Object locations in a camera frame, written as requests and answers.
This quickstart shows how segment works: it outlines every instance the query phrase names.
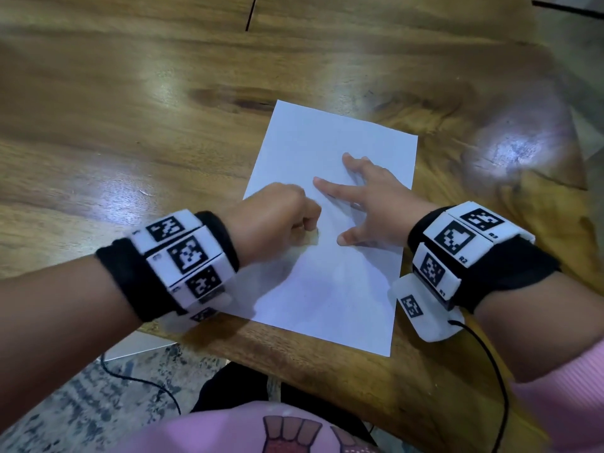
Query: left hand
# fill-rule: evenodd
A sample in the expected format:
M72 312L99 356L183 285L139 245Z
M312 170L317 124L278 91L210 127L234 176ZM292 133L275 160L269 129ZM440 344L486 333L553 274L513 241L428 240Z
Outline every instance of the left hand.
M321 206L294 184L272 183L220 215L245 267L273 259L316 229Z

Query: floor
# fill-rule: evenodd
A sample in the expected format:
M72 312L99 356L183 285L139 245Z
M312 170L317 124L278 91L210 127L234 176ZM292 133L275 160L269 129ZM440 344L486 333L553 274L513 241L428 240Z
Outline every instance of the floor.
M548 1L580 5L582 0ZM561 86L573 113L593 197L593 222L600 254L604 255L604 204L598 200L604 197L604 22L548 9L535 11L540 37L554 53ZM112 357L155 345L156 341L146 342L145 337L137 336L112 350ZM194 355L171 345L114 359L109 365L117 372L166 384L187 412L202 384L224 363L223 359ZM93 362L1 435L0 450L104 451L132 431L177 416L175 409L171 400L155 388L118 381ZM417 451L378 428L372 435L385 452Z

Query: forearm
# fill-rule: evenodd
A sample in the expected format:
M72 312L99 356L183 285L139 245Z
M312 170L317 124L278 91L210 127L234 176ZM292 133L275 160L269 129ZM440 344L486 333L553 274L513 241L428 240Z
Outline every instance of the forearm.
M0 432L141 321L94 256L0 281Z
M604 299L559 272L493 292L474 314L518 382L551 372L604 337Z

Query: wire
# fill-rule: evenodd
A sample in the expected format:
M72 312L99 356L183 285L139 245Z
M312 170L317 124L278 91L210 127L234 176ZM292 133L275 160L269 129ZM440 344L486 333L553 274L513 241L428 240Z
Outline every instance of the wire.
M449 320L449 324L452 324L453 326L459 326L459 327L462 327L465 330L467 330L480 343L480 346L482 346L485 353L487 353L487 356L489 357L489 361L491 361L491 364L493 365L493 368L495 369L495 374L497 375L497 381L499 382L499 386L501 388L501 393L503 394L503 418L501 419L501 426L499 427L499 432L497 433L497 438L495 439L495 444L493 446L493 449L491 450L492 452L496 452L499 449L499 447L501 446L501 440L503 439L503 433L506 430L507 418L509 417L509 414L510 414L510 399L507 396L506 385L503 382L503 377L501 376L501 372L499 371L499 367L498 367L497 363L495 362L495 358L493 357L493 354L491 354L490 350L487 348L487 345L484 344L482 339L469 326L465 325L464 323L462 323L460 321Z
M541 2L539 0L531 0L531 3L533 4L533 6L537 6L538 8L555 9L557 11L564 11L566 13L584 15L585 17L591 17L592 19L604 20L604 13L594 11L592 9L574 8L572 6L558 5L557 3Z
M132 381L132 382L144 383L145 385L154 386L154 387L158 388L160 391L165 392L168 396L170 396L172 398L172 400L174 401L174 404L176 404L176 409L178 411L178 414L182 415L181 406L178 405L178 401L176 400L176 397L174 397L174 395L170 391L168 391L168 389L166 389L165 386L158 385L157 383L150 382L149 380L143 380L143 379L140 379L140 378L129 377L127 375L120 375L118 373L111 372L107 368L107 363L105 362L105 353L101 354L101 367L103 368L103 370L105 372L107 372L112 377L120 378L122 380L129 380L129 381Z

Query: pink sleeve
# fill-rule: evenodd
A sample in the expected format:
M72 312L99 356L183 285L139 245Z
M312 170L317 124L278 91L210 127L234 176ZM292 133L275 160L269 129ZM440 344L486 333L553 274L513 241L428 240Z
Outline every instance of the pink sleeve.
M604 450L604 340L530 383L513 383L556 451Z

